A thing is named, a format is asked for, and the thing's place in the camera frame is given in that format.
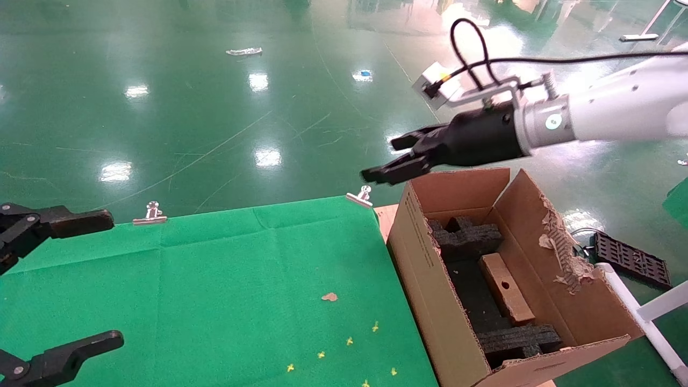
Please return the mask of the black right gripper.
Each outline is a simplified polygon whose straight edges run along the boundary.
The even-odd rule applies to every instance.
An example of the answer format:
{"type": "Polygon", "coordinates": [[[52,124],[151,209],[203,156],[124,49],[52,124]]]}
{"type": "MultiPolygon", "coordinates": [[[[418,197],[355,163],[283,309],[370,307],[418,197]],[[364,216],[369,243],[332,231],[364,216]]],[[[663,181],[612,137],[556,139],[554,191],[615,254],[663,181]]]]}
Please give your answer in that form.
{"type": "Polygon", "coordinates": [[[513,103],[462,112],[447,125],[429,125],[391,139],[396,151],[410,149],[388,164],[360,171],[366,183],[396,185],[425,175],[435,165],[476,167],[525,157],[513,103]]]}

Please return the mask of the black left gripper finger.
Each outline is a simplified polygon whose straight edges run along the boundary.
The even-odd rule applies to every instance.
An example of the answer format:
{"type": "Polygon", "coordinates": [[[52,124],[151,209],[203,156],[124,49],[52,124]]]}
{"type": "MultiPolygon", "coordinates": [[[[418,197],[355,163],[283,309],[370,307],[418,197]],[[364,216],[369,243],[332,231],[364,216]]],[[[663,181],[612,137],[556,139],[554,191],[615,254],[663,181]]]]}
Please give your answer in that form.
{"type": "Polygon", "coordinates": [[[1,208],[1,274],[48,239],[66,239],[112,230],[106,209],[73,213],[65,206],[30,209],[14,203],[1,208]]]}
{"type": "Polygon", "coordinates": [[[106,331],[50,348],[27,361],[1,350],[1,386],[67,384],[75,379],[86,360],[121,348],[124,343],[120,331],[106,331]]]}

